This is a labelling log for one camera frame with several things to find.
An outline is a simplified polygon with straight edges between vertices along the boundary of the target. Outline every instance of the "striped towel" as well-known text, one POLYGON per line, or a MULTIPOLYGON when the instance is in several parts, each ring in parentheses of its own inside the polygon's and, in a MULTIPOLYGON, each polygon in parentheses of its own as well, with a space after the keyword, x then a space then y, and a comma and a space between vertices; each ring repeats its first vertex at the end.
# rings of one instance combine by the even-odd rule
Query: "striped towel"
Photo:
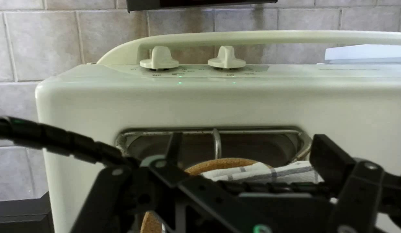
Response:
POLYGON ((202 173, 205 178, 213 181, 227 180, 257 183, 291 183, 323 181, 310 161, 298 161, 279 168, 269 168, 261 162, 250 166, 212 170, 202 173))

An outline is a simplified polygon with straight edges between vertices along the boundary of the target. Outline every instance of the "cork trivet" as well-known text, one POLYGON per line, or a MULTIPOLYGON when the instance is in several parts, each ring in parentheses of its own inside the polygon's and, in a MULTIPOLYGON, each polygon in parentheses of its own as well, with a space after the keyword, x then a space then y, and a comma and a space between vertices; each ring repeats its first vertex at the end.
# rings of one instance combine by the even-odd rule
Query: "cork trivet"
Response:
MULTIPOLYGON (((203 172, 212 171, 216 169, 245 167, 255 164, 257 161, 243 158, 222 158, 210 160, 196 164, 185 171, 190 175, 198 175, 203 172)), ((161 233, 162 224, 150 212, 146 212, 143 218, 143 223, 140 233, 161 233)))

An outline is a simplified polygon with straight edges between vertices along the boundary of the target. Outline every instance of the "white knob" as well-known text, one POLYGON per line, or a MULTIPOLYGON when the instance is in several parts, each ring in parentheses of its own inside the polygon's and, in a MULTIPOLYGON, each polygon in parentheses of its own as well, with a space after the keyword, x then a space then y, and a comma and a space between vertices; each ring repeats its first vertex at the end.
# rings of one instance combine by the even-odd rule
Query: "white knob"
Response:
POLYGON ((221 46, 219 48, 218 57, 208 60, 208 65, 217 68, 241 68, 246 62, 235 57, 235 50, 232 46, 221 46))
POLYGON ((140 66, 149 69, 169 69, 178 67, 179 62, 172 58, 168 47, 155 46, 152 50, 152 58, 141 60, 140 66))

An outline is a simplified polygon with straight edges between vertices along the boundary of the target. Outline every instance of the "appliance handle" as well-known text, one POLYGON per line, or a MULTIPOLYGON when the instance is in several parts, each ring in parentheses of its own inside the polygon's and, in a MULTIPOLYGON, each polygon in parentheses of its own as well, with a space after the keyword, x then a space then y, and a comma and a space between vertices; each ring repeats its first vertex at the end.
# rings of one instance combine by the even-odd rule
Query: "appliance handle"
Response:
POLYGON ((169 48, 245 44, 334 43, 401 45, 401 32, 272 30, 227 31, 160 35, 121 44, 107 52, 97 64, 137 65, 155 46, 169 48))

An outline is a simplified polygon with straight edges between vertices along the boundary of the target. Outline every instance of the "tile wall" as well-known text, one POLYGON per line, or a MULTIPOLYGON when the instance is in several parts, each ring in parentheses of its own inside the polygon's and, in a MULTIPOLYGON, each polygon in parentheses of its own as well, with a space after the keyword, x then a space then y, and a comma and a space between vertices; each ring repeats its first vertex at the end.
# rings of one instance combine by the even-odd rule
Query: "tile wall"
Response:
MULTIPOLYGON (((276 4, 126 11, 125 0, 0 0, 0 115, 37 120, 36 84, 141 37, 201 31, 344 29, 401 31, 401 0, 279 0, 276 4)), ((316 63, 335 44, 238 46, 248 63, 316 63)), ((206 63, 217 48, 173 51, 206 63)), ((47 190, 41 151, 0 140, 0 200, 47 190)))

